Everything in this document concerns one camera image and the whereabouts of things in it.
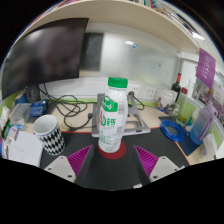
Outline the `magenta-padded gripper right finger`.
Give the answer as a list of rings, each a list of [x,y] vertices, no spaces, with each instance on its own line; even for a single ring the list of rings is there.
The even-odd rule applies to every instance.
[[[140,186],[145,186],[180,170],[168,157],[157,157],[146,149],[134,145],[134,158]]]

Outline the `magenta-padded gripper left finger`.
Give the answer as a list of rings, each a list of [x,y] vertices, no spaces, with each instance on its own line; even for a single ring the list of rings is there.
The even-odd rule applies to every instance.
[[[93,155],[94,147],[89,145],[69,156],[59,156],[45,168],[45,171],[82,186]]]

